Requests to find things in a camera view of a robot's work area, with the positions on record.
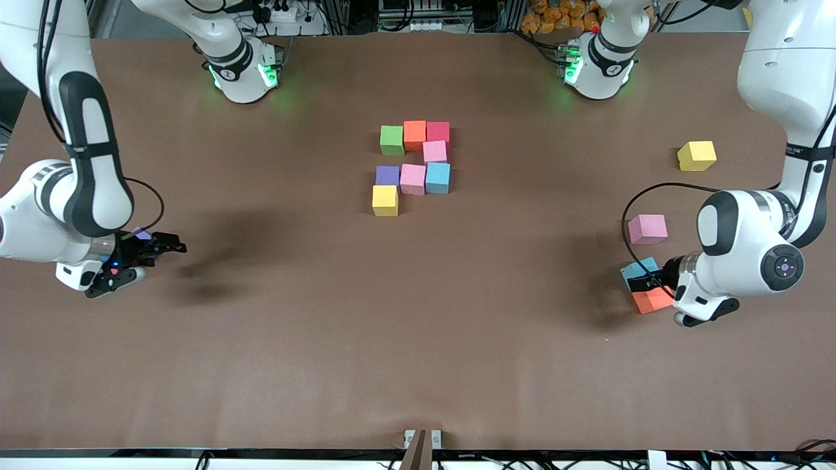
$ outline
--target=pink cube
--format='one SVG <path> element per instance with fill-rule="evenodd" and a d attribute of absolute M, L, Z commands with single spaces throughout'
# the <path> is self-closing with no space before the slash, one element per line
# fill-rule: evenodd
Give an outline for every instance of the pink cube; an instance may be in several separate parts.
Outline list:
<path fill-rule="evenodd" d="M 634 245 L 653 245 L 668 238 L 665 216 L 661 214 L 640 214 L 627 224 L 630 230 L 630 243 Z"/>
<path fill-rule="evenodd" d="M 447 162 L 447 143 L 445 141 L 424 142 L 424 163 L 430 163 L 431 161 Z"/>
<path fill-rule="evenodd" d="M 400 168 L 400 193 L 424 196 L 426 166 L 404 163 Z"/>
<path fill-rule="evenodd" d="M 433 122 L 428 120 L 426 122 L 426 139 L 427 140 L 443 140 L 446 147 L 450 148 L 450 123 L 446 121 Z"/>

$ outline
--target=cube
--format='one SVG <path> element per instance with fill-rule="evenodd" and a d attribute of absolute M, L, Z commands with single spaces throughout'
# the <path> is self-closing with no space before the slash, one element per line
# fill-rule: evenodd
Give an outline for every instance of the cube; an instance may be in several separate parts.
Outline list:
<path fill-rule="evenodd" d="M 645 268 L 647 268 L 650 272 L 654 272 L 659 269 L 659 265 L 656 264 L 656 260 L 652 257 L 642 259 L 641 263 L 644 264 Z M 621 269 L 621 277 L 624 278 L 624 282 L 627 284 L 628 288 L 630 287 L 630 284 L 627 283 L 627 279 L 640 278 L 646 275 L 647 273 L 641 268 L 641 266 L 639 266 L 638 263 L 630 263 Z"/>
<path fill-rule="evenodd" d="M 426 164 L 426 191 L 430 194 L 450 192 L 450 164 L 431 161 Z"/>
<path fill-rule="evenodd" d="M 400 184 L 400 167 L 378 165 L 375 172 L 375 185 L 398 186 Z"/>
<path fill-rule="evenodd" d="M 640 214 L 627 224 L 630 230 L 630 243 L 634 245 L 654 245 L 668 238 L 665 216 L 661 214 Z"/>
<path fill-rule="evenodd" d="M 447 150 L 450 150 L 450 123 L 446 121 L 427 121 L 426 139 L 443 140 Z"/>
<path fill-rule="evenodd" d="M 647 292 L 633 292 L 633 300 L 640 314 L 649 314 L 674 304 L 673 298 L 661 287 Z"/>
<path fill-rule="evenodd" d="M 424 163 L 447 161 L 447 144 L 443 140 L 424 142 Z"/>
<path fill-rule="evenodd" d="M 406 151 L 421 151 L 426 142 L 426 121 L 404 121 L 404 148 Z"/>
<path fill-rule="evenodd" d="M 682 171 L 705 171 L 717 161 L 714 143 L 710 140 L 688 142 L 676 152 L 676 158 Z"/>
<path fill-rule="evenodd" d="M 371 189 L 371 208 L 377 217 L 398 215 L 398 187 L 374 185 Z"/>
<path fill-rule="evenodd" d="M 382 125 L 380 127 L 380 152 L 383 155 L 404 155 L 404 127 L 402 125 Z"/>
<path fill-rule="evenodd" d="M 400 168 L 400 192 L 423 196 L 425 177 L 426 166 L 405 163 Z"/>

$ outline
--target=purple cube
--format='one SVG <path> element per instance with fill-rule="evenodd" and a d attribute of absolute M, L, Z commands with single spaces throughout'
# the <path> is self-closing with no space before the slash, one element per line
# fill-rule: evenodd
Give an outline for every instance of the purple cube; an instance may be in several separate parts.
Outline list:
<path fill-rule="evenodd" d="M 380 165 L 377 167 L 375 185 L 378 186 L 400 186 L 400 167 Z"/>

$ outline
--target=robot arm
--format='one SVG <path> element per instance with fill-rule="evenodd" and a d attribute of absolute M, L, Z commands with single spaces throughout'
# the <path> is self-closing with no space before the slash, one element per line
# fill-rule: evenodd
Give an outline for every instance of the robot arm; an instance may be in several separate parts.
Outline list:
<path fill-rule="evenodd" d="M 282 50 L 259 38 L 243 37 L 222 10 L 241 1 L 133 0 L 142 12 L 177 26 L 195 41 L 209 63 L 215 86 L 229 100 L 252 103 L 278 86 Z"/>
<path fill-rule="evenodd" d="M 0 256 L 56 262 L 56 277 L 88 296 L 142 279 L 135 268 L 153 263 L 140 254 L 145 244 L 120 231 L 133 197 L 90 52 L 84 2 L 0 0 L 0 38 L 0 62 L 42 98 L 70 159 L 32 164 L 0 198 Z M 161 236 L 167 244 L 158 248 L 185 251 Z"/>
<path fill-rule="evenodd" d="M 592 100 L 615 96 L 627 80 L 635 63 L 635 53 L 650 31 L 650 18 L 645 8 L 673 3 L 675 0 L 600 0 L 607 11 L 597 33 L 584 33 L 569 41 L 576 52 L 566 57 L 569 65 L 562 68 L 563 80 L 581 95 Z M 731 9 L 742 0 L 702 0 Z"/>
<path fill-rule="evenodd" d="M 824 229 L 836 121 L 836 0 L 754 0 L 756 21 L 737 76 L 741 97 L 787 132 L 782 181 L 764 191 L 721 191 L 697 216 L 701 253 L 661 270 L 676 321 L 694 326 L 775 294 L 802 277 L 799 251 Z"/>
<path fill-rule="evenodd" d="M 48 94 L 50 110 L 64 134 L 71 172 L 55 168 L 40 178 L 36 201 L 86 237 L 103 237 L 122 228 L 133 213 L 133 200 L 122 176 L 119 151 L 105 92 L 90 54 L 84 4 L 60 5 L 49 61 L 38 77 L 39 18 L 54 17 L 54 5 L 0 0 L 0 61 L 37 96 Z"/>

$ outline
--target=orange cube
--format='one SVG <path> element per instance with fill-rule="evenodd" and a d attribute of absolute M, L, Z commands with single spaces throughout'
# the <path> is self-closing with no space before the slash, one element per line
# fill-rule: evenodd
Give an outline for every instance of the orange cube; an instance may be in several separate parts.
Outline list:
<path fill-rule="evenodd" d="M 674 304 L 674 300 L 661 287 L 648 292 L 633 292 L 633 300 L 641 314 L 649 314 Z"/>
<path fill-rule="evenodd" d="M 426 121 L 404 121 L 404 149 L 406 151 L 421 151 L 426 142 Z"/>

